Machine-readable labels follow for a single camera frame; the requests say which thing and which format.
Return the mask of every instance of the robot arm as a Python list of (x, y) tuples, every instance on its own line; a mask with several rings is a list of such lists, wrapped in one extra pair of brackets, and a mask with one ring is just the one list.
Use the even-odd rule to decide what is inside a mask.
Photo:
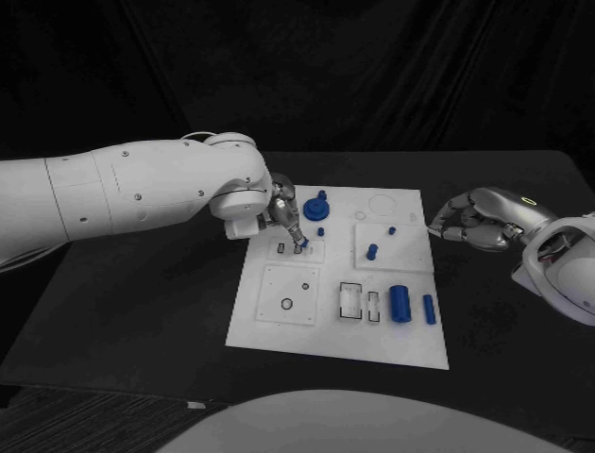
[(185, 222), (207, 204), (230, 239), (282, 224), (298, 244), (308, 244), (295, 186), (270, 174), (243, 134), (0, 161), (0, 272), (70, 241)]
[[(458, 211), (464, 226), (447, 226)], [(481, 188), (447, 203), (429, 231), (487, 251), (522, 243), (523, 261), (512, 278), (566, 316), (595, 326), (595, 212), (559, 219), (530, 198)]]

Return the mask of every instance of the white board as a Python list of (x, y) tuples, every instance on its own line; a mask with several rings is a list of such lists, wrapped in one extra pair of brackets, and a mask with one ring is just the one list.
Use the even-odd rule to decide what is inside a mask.
[[(426, 224), (419, 191), (298, 186), (299, 210), (306, 200), (318, 197), (319, 190), (327, 191), (331, 214), (321, 222), (301, 216), (304, 234), (317, 241), (312, 252), (295, 253), (295, 244), (282, 226), (269, 227), (250, 239), (227, 345), (448, 369), (434, 259), (429, 237), (422, 234)], [(397, 231), (389, 238), (386, 227), (390, 226)], [(318, 236), (319, 227), (325, 230), (322, 237)], [(366, 246), (367, 241), (383, 244), (370, 264), (361, 260), (369, 250), (357, 251), (357, 241), (360, 246)], [(285, 250), (279, 253), (282, 243)], [(266, 279), (267, 268), (278, 267), (286, 268), (283, 283)], [(314, 283), (318, 288), (315, 292), (302, 294), (299, 288), (309, 271), (318, 272)], [(341, 317), (343, 283), (363, 286), (363, 319)], [(392, 318), (393, 285), (409, 287), (413, 320), (403, 324)], [(293, 294), (306, 296), (306, 293), (317, 296), (315, 304), (308, 299), (308, 303), (299, 304), (304, 311), (286, 314), (298, 305), (293, 300), (293, 308), (285, 310), (283, 299), (292, 299)], [(426, 294), (434, 296), (435, 325), (426, 323)], [(356, 315), (356, 294), (347, 294), (343, 300), (345, 313)], [(272, 320), (266, 315), (259, 319), (259, 313), (266, 313), (266, 310), (275, 313)], [(315, 310), (315, 324), (309, 324), (312, 316), (304, 314), (308, 310)]]

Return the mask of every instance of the blue object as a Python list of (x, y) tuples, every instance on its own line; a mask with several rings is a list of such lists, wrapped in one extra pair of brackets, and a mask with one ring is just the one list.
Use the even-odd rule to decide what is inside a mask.
[(390, 305), (393, 309), (393, 321), (396, 323), (410, 323), (413, 315), (410, 313), (409, 287), (396, 285), (390, 288)]
[(328, 217), (331, 207), (327, 201), (327, 192), (321, 191), (318, 198), (311, 198), (304, 205), (304, 215), (308, 220), (318, 222)]
[(423, 309), (426, 310), (426, 322), (431, 325), (436, 324), (436, 306), (434, 305), (434, 296), (431, 294), (423, 296)]
[(379, 251), (379, 245), (374, 243), (370, 247), (369, 247), (369, 260), (370, 261), (374, 261), (376, 260), (376, 252)]

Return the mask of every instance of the table surface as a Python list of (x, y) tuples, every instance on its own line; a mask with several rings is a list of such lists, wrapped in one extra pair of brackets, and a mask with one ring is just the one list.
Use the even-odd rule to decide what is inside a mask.
[[(595, 210), (556, 151), (275, 152), (266, 161), (296, 184), (421, 189), (429, 221), (451, 197), (481, 186), (526, 194), (559, 216)], [(595, 327), (512, 281), (517, 251), (490, 254), (438, 238), (432, 250), (449, 371), (227, 347), (247, 241), (227, 240), (205, 209), (184, 225), (72, 245), (0, 382), (227, 403), (356, 390), (533, 434), (595, 438)]]

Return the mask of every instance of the cable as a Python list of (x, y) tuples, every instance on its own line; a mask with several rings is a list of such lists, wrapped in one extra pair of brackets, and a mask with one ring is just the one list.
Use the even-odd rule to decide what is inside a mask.
[(188, 137), (192, 137), (194, 135), (210, 135), (213, 137), (214, 135), (218, 135), (218, 134), (214, 134), (213, 132), (192, 132), (188, 135), (184, 135), (181, 137), (181, 140), (187, 139)]

